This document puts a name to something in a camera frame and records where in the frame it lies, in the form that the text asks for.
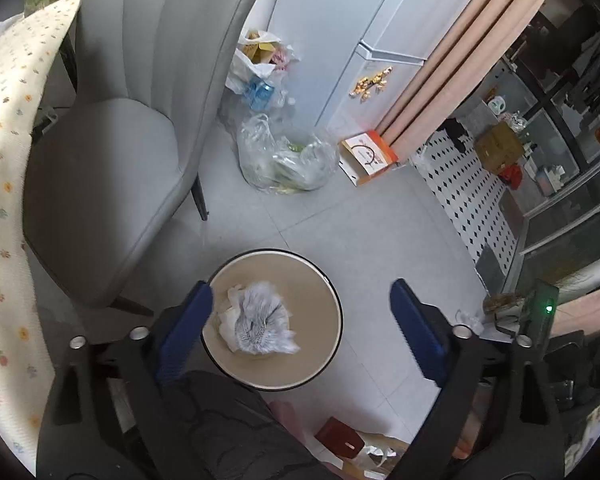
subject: chair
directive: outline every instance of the chair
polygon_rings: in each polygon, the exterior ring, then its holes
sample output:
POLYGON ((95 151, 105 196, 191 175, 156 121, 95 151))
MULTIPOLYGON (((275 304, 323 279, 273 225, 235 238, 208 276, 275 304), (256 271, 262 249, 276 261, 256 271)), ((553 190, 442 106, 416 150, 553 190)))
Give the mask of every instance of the chair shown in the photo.
POLYGON ((153 315, 118 295, 189 192, 206 220, 200 156, 254 1, 82 1, 75 104, 32 148, 23 203, 72 300, 153 315))

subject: patterned tile floor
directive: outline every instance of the patterned tile floor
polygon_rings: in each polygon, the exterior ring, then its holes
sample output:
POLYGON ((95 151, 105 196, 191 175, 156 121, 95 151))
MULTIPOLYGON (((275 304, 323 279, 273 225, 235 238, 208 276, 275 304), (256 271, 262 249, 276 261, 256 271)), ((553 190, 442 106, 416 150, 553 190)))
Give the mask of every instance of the patterned tile floor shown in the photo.
POLYGON ((424 153, 411 162, 451 219, 474 263, 489 244, 506 276, 516 249, 516 239, 498 207, 507 187, 481 166, 474 140, 463 137, 462 141, 464 154, 444 131, 436 132, 424 153))

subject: tile floor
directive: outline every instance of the tile floor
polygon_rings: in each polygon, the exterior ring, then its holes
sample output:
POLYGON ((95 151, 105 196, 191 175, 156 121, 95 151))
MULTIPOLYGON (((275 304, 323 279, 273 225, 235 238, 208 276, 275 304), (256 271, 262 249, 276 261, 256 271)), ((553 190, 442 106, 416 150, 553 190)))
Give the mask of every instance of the tile floor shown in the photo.
MULTIPOLYGON (((307 435, 333 415, 354 428, 411 441, 437 388, 425 380, 389 311, 391 283, 403 277, 426 303, 449 318, 478 311, 484 289, 452 223, 411 166, 357 189, 338 171, 324 188, 277 196, 242 179, 231 137, 216 125, 203 154, 201 180, 210 216, 202 222, 188 197, 160 232, 124 295, 157 311, 179 303, 198 279, 236 253, 288 248, 318 265, 344 309, 344 338, 315 380, 268 400, 290 400, 307 435)), ((96 342, 122 336, 142 318, 77 310, 31 257, 52 358, 82 331, 96 342)), ((189 368, 214 369, 197 345, 189 368)), ((333 459, 315 439, 309 448, 333 459)))

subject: silver bolt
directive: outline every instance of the silver bolt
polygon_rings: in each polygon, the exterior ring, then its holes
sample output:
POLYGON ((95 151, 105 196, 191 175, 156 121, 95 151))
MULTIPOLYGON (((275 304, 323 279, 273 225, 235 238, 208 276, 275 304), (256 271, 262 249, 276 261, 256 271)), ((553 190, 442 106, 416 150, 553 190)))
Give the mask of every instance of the silver bolt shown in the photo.
POLYGON ((522 348, 531 348, 534 344, 529 336, 522 334, 516 337, 516 343, 522 346, 522 348))
POLYGON ((87 338, 85 338, 85 336, 77 335, 76 337, 71 339, 71 341, 69 341, 69 346, 74 350, 77 350, 78 348, 82 348, 84 345, 86 345, 86 343, 87 338))
POLYGON ((471 329, 466 325, 456 325, 451 329, 451 332, 454 333, 454 336, 460 339, 469 339, 473 334, 471 329))
POLYGON ((144 339, 148 335, 149 329, 145 326, 136 326, 131 332, 129 332, 129 337, 134 341, 144 339))

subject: refrigerator door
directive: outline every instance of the refrigerator door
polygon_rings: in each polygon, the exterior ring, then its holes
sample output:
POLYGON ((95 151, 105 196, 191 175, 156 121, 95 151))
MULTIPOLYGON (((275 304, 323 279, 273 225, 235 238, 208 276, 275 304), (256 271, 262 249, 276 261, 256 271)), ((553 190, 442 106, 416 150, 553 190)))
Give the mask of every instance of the refrigerator door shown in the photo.
POLYGON ((422 66, 422 62, 365 59, 360 52, 365 52, 362 46, 358 46, 349 61, 318 122, 318 126, 326 126, 338 140, 375 129, 422 66), (349 95, 361 78, 372 78, 388 67, 392 67, 392 71, 386 76, 384 90, 377 92, 375 86, 371 87, 366 100, 362 100, 362 94, 349 95))
POLYGON ((384 0, 363 42, 427 59, 471 0, 384 0))
POLYGON ((289 68, 286 86, 302 125, 315 126, 382 1, 276 1, 269 30, 301 59, 289 68))

